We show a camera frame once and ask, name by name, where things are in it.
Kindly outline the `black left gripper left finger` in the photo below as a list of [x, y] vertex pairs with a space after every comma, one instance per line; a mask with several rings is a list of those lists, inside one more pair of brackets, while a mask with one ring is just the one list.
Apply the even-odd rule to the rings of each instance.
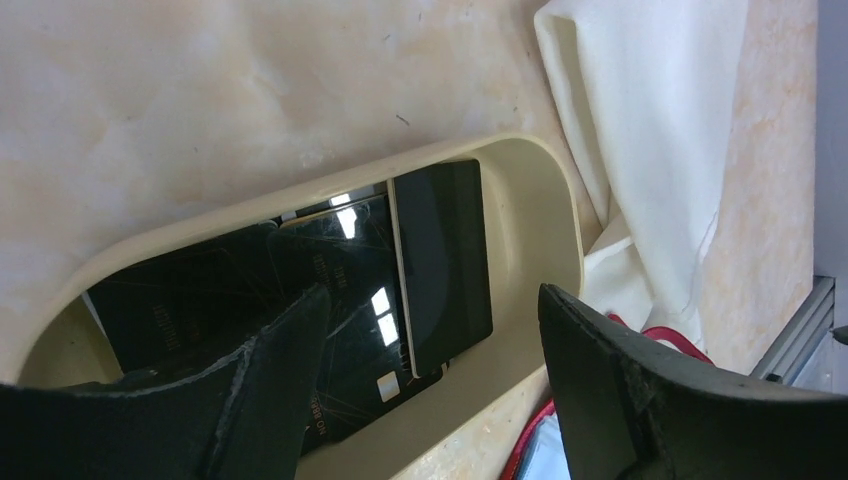
[[306, 290], [234, 342], [133, 380], [1, 389], [5, 479], [290, 479], [330, 297]]

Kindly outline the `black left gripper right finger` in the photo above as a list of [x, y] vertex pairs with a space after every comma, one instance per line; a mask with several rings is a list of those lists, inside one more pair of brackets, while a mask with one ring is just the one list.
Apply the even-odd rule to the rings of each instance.
[[724, 370], [544, 284], [538, 320], [574, 479], [843, 479], [847, 400]]

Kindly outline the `red leather card holder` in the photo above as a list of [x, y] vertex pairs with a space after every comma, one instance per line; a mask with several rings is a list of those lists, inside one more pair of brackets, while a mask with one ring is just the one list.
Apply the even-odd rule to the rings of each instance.
[[[667, 326], [646, 327], [641, 333], [684, 355], [713, 365], [712, 360], [683, 334]], [[571, 479], [553, 399], [528, 421], [499, 478]]]

